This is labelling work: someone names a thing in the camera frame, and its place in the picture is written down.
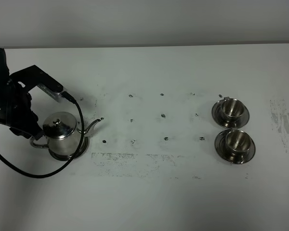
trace cup and saucer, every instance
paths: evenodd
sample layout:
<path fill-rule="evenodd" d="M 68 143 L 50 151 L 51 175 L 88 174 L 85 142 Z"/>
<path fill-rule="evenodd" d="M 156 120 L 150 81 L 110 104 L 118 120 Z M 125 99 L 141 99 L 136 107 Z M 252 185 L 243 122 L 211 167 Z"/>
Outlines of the cup and saucer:
<path fill-rule="evenodd" d="M 237 99 L 225 97 L 213 106 L 212 116 L 218 125 L 227 128 L 215 138 L 214 146 L 218 155 L 232 164 L 250 161 L 256 152 L 255 143 L 246 132 L 237 130 L 250 119 L 246 106 Z"/>
<path fill-rule="evenodd" d="M 217 154 L 232 164 L 244 164 L 250 161 L 256 153 L 252 138 L 241 130 L 225 130 L 215 138 Z"/>
<path fill-rule="evenodd" d="M 241 128 L 248 123 L 250 113 L 241 101 L 225 97 L 212 107 L 212 117 L 223 128 Z"/>

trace kettle handle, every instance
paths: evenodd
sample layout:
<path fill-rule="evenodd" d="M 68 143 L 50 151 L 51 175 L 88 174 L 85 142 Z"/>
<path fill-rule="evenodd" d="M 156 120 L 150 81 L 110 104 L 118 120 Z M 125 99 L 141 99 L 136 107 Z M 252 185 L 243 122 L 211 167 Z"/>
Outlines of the kettle handle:
<path fill-rule="evenodd" d="M 37 144 L 37 143 L 34 143 L 34 140 L 35 138 L 32 136 L 31 139 L 30 139 L 30 144 L 32 147 L 35 147 L 35 148 L 48 148 L 48 144 Z"/>

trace kettle spout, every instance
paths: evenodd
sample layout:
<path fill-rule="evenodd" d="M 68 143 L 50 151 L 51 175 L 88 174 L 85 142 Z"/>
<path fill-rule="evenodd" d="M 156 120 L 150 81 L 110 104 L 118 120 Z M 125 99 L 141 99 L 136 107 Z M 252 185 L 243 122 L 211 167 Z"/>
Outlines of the kettle spout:
<path fill-rule="evenodd" d="M 95 126 L 98 122 L 101 122 L 103 119 L 104 119 L 104 118 L 102 117 L 102 118 L 96 119 L 95 121 L 93 121 L 92 123 L 90 123 L 90 125 L 85 129 L 85 131 L 84 131 L 83 134 L 84 134 L 84 135 L 87 135 L 87 134 L 89 133 L 89 131 L 90 131 L 91 129 L 93 129 L 94 126 Z"/>

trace white wall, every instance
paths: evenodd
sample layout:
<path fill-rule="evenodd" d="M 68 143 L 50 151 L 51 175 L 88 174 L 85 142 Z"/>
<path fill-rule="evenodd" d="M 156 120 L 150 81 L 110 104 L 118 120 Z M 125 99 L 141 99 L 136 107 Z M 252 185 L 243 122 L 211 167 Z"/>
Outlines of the white wall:
<path fill-rule="evenodd" d="M 289 0 L 0 0 L 0 46 L 289 41 Z"/>

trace saucer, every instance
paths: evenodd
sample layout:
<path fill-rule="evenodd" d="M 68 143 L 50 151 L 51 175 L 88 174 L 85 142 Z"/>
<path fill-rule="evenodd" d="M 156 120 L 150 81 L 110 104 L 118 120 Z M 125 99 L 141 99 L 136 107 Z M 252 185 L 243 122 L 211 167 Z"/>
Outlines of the saucer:
<path fill-rule="evenodd" d="M 221 104 L 224 101 L 225 100 L 219 100 L 212 107 L 212 117 L 213 117 L 214 121 L 219 126 L 221 126 L 223 128 L 241 128 L 244 125 L 246 125 L 250 119 L 250 113 L 249 113 L 247 107 L 245 107 L 245 106 L 244 106 L 245 110 L 244 110 L 243 115 L 236 122 L 227 122 L 227 121 L 224 121 L 222 119 L 222 117 L 221 117 Z"/>
<path fill-rule="evenodd" d="M 244 164 L 244 163 L 247 163 L 248 161 L 250 161 L 255 156 L 255 152 L 256 152 L 255 143 L 252 140 L 252 138 L 251 138 L 250 149 L 246 155 L 244 155 L 244 156 L 243 155 L 234 155 L 232 153 L 229 153 L 226 150 L 225 138 L 226 138 L 226 135 L 228 132 L 230 132 L 230 130 L 225 130 L 216 136 L 214 146 L 215 146 L 215 149 L 217 151 L 217 154 L 221 158 L 223 158 L 225 161 L 232 163 L 232 164 L 240 165 L 240 164 Z"/>

